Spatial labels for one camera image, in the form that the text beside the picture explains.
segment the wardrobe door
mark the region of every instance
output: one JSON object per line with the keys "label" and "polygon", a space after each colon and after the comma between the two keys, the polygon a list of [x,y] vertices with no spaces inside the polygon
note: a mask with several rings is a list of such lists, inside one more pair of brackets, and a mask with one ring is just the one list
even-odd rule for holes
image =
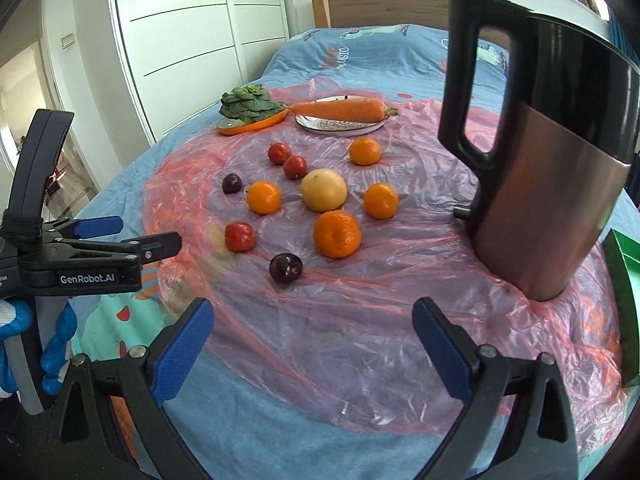
{"label": "wardrobe door", "polygon": [[284,0],[228,0],[242,76],[258,79],[287,39]]}
{"label": "wardrobe door", "polygon": [[127,61],[158,139],[242,82],[226,0],[116,0]]}

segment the tangerine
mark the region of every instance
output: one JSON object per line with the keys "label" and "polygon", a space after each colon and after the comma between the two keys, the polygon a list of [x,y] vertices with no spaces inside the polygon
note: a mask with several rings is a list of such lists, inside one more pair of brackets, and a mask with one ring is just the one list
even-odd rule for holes
{"label": "tangerine", "polygon": [[344,211],[322,213],[314,224],[316,248],[328,258],[351,256],[360,246],[362,234],[358,222]]}
{"label": "tangerine", "polygon": [[379,182],[364,193],[364,209],[376,220],[388,220],[398,210],[398,194],[389,184]]}
{"label": "tangerine", "polygon": [[359,137],[349,146],[351,161],[358,166],[371,166],[380,160],[382,148],[376,139]]}
{"label": "tangerine", "polygon": [[275,184],[263,180],[249,186],[246,192],[246,203],[251,211],[260,215],[268,215],[280,209],[282,193]]}

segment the pink plastic sheet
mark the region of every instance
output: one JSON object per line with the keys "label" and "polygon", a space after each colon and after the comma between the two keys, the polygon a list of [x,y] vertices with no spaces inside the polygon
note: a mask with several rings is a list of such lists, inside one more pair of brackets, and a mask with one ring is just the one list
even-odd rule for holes
{"label": "pink plastic sheet", "polygon": [[[336,94],[381,97],[340,88],[327,78],[271,91],[292,104]],[[212,128],[172,153],[146,184],[144,222],[149,233],[177,230],[180,255],[162,264],[162,296],[180,314],[193,296],[211,300],[216,327],[210,348],[236,373],[312,416],[355,431],[445,434],[462,405],[451,399],[411,325],[414,301],[432,297],[452,322],[480,343],[508,356],[556,356],[572,404],[578,450],[585,454],[615,437],[625,420],[620,387],[622,350],[612,288],[597,245],[558,298],[529,301],[491,275],[476,258],[455,203],[469,202],[472,173],[438,142],[441,102],[396,104],[401,111],[374,134],[383,149],[375,166],[348,160],[349,139],[310,134],[289,116],[254,134],[223,137]],[[497,115],[472,107],[467,134],[491,147]],[[273,142],[288,144],[310,169],[333,168],[347,182],[344,210],[363,234],[349,258],[316,253],[317,214],[301,200],[300,184],[284,177],[266,155]],[[245,185],[269,180],[284,200],[275,214],[259,216],[243,193],[220,189],[229,172]],[[400,196],[396,218],[367,217],[362,195],[388,182]],[[228,222],[249,222],[256,248],[229,254]],[[293,285],[274,283],[270,259],[298,254],[304,275]]]}

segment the screw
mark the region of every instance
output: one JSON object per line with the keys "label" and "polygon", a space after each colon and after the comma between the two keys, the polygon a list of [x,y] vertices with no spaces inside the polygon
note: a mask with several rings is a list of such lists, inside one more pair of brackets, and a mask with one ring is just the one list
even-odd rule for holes
{"label": "screw", "polygon": [[481,347],[478,349],[478,352],[482,357],[486,357],[488,359],[493,359],[498,355],[498,351],[494,346],[491,345],[481,345]]}
{"label": "screw", "polygon": [[131,350],[129,350],[129,355],[134,359],[140,359],[141,357],[144,357],[145,354],[146,346],[144,345],[134,346]]}
{"label": "screw", "polygon": [[540,354],[540,360],[545,365],[549,366],[553,366],[556,363],[556,359],[551,354],[548,354],[546,352],[542,352],[542,354]]}
{"label": "screw", "polygon": [[84,354],[74,355],[71,358],[71,364],[73,366],[82,366],[85,361],[86,361],[86,355],[84,355]]}

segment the electric kettle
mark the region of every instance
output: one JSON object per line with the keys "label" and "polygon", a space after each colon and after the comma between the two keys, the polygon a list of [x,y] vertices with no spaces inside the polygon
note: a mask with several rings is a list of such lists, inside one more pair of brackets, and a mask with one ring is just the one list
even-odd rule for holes
{"label": "electric kettle", "polygon": [[[510,37],[492,149],[465,136],[482,27]],[[638,137],[640,73],[578,25],[503,0],[449,0],[449,53],[438,139],[478,177],[455,206],[478,258],[528,298],[562,292],[598,240]]]}

